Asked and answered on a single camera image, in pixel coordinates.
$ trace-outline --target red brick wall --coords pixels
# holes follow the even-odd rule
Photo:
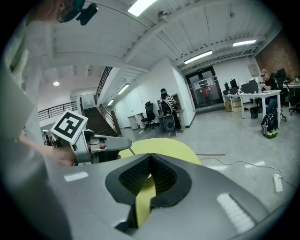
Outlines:
[[[300,61],[285,33],[281,31],[259,54],[256,61],[260,68],[270,73],[284,68],[290,80],[300,75]]]

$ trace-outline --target door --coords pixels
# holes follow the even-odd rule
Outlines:
[[[222,93],[213,67],[199,69],[186,76],[196,108],[223,103]]]

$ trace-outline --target trash bin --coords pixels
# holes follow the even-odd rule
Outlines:
[[[257,107],[250,108],[251,118],[258,118],[258,109]]]

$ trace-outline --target round yellow table top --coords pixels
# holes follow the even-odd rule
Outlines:
[[[197,155],[187,145],[170,138],[151,138],[140,140],[132,143],[131,149],[136,155],[158,153],[173,158],[178,158],[197,165],[201,164]],[[121,155],[122,158],[133,156],[132,152],[129,149],[120,151],[119,155]],[[143,187],[140,193],[137,195],[135,203],[138,227],[140,227],[149,216],[150,200],[153,197],[155,197],[154,182],[150,184],[149,187]]]

